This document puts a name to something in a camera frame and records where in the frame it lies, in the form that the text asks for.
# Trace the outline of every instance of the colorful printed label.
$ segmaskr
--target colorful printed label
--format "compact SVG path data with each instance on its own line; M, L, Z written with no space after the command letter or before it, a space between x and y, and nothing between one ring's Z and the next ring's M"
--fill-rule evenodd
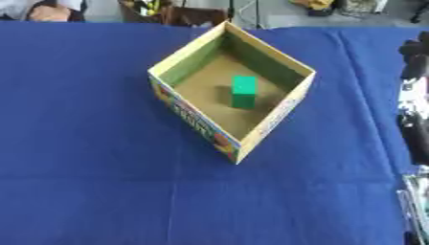
M151 77L153 90L156 96L165 102L186 123L192 126L200 135L211 142L217 150L223 152L233 162L237 160L240 144L228 137L217 126L208 121L203 115L195 111L186 102L181 100L168 86Z

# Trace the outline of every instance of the table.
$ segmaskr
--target table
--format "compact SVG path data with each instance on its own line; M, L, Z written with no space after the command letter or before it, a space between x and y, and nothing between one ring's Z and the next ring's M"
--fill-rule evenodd
M420 31L252 31L318 75L231 166L147 81L204 30L0 23L0 242L402 244L396 50Z

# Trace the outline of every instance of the hand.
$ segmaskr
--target hand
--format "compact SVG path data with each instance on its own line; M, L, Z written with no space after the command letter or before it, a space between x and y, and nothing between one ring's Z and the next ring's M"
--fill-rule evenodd
M34 21L67 21L71 11L64 6L57 7L39 6L30 14L30 18Z
M420 79L429 76L429 33L423 32L418 41L408 40L400 47L399 52L406 63L402 79Z

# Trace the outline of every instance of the box wall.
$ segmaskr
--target box wall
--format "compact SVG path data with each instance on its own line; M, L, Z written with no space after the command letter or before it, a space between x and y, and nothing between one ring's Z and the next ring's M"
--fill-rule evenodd
M154 75L150 75L150 83L155 95L182 120L213 144L217 150L227 155L231 161L234 163L237 161L238 152L241 148L238 141L229 137L221 128L213 124Z
M278 62L254 46L244 42L233 33L224 34L223 47L249 69L256 71L284 91L292 91L305 77L283 63Z
M241 141L239 164L305 97L315 74L294 89L255 129Z
M224 37L219 36L205 44L201 49L195 51L167 70L160 76L160 79L171 87L178 85L180 82L184 81L186 77L207 65L214 56L219 54L221 52L223 40Z

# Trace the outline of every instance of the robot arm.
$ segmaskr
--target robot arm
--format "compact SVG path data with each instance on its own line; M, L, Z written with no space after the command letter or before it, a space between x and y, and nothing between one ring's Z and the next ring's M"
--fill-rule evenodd
M429 33L400 47L406 66L402 71L397 123L416 165L429 166Z

